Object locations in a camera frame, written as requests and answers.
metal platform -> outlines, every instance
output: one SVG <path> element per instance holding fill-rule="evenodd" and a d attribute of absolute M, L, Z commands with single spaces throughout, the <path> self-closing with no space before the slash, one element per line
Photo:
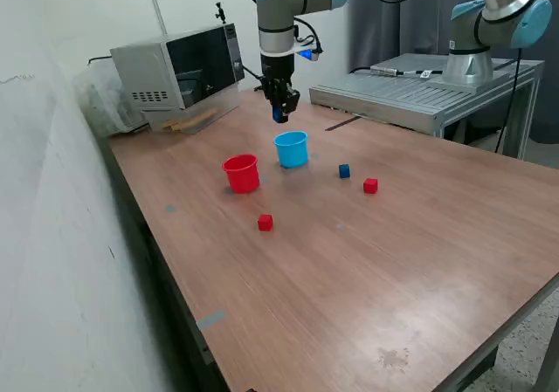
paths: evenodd
<path fill-rule="evenodd" d="M 404 54 L 378 64 L 402 71 L 443 70 L 445 65 L 446 56 L 424 54 Z M 420 78 L 388 78 L 367 71 L 333 79 L 310 88 L 309 92 L 313 104 L 442 137 L 445 127 L 512 92 L 514 61 L 494 59 L 493 65 L 495 69 L 507 72 L 507 79 L 476 94 L 432 88 Z M 517 94 L 505 140 L 505 155 L 524 156 L 543 66 L 543 61 L 521 62 Z"/>

red cube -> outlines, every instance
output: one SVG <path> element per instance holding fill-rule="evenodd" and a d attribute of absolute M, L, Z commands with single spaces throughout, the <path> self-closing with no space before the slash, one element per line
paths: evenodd
<path fill-rule="evenodd" d="M 378 180 L 367 178 L 363 183 L 363 191 L 367 194 L 376 194 L 378 191 Z"/>
<path fill-rule="evenodd" d="M 273 227 L 272 215 L 260 215 L 259 229 L 262 231 L 270 231 Z"/>

blue cube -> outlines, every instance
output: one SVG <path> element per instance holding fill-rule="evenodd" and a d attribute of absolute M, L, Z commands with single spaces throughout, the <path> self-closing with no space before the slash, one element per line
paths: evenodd
<path fill-rule="evenodd" d="M 340 178 L 350 178 L 351 177 L 351 173 L 349 172 L 349 165 L 347 163 L 344 163 L 343 165 L 340 165 Z"/>

small block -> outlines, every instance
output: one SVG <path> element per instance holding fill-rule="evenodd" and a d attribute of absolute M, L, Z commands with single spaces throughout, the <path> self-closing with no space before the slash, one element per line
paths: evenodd
<path fill-rule="evenodd" d="M 270 231 L 273 227 L 272 215 L 261 215 L 259 219 L 259 229 L 262 231 Z"/>
<path fill-rule="evenodd" d="M 375 194 L 378 191 L 378 180 L 367 178 L 363 183 L 363 191 L 367 194 Z"/>
<path fill-rule="evenodd" d="M 349 165 L 344 163 L 340 165 L 340 178 L 350 178 L 351 172 L 349 171 Z"/>

plastic bag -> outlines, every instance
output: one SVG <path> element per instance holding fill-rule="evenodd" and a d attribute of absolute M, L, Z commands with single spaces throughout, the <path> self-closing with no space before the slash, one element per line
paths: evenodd
<path fill-rule="evenodd" d="M 146 124 L 126 98 L 111 58 L 92 62 L 73 81 L 79 106 L 100 136 L 128 133 Z"/>

